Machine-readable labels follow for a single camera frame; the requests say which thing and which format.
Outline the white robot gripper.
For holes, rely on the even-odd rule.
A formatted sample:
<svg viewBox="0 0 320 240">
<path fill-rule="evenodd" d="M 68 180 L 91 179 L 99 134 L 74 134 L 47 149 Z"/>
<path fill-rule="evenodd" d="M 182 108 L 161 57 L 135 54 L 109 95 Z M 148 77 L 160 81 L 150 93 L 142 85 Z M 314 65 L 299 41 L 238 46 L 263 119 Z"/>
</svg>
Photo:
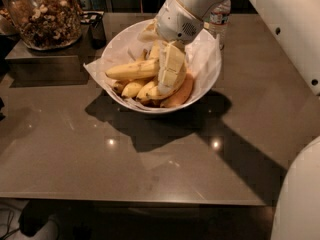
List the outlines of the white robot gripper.
<svg viewBox="0 0 320 240">
<path fill-rule="evenodd" d="M 203 29 L 203 21 L 198 19 L 179 0 L 166 0 L 155 19 L 152 19 L 139 33 L 138 40 L 152 42 L 165 39 L 178 40 L 183 44 L 191 43 Z M 160 44 L 158 84 L 162 93 L 172 87 L 185 62 L 184 48 L 174 42 Z"/>
</svg>

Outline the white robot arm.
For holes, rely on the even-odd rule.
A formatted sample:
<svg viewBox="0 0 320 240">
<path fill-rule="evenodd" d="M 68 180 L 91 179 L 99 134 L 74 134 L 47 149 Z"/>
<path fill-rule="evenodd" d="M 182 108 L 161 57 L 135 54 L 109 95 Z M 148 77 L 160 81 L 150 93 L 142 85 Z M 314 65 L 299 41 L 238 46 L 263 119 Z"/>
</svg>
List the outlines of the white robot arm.
<svg viewBox="0 0 320 240">
<path fill-rule="evenodd" d="M 191 43 L 202 20 L 227 0 L 166 0 L 142 36 Z M 320 0 L 249 0 L 311 91 L 320 94 Z M 270 240 L 320 240 L 320 137 L 287 171 Z"/>
</svg>

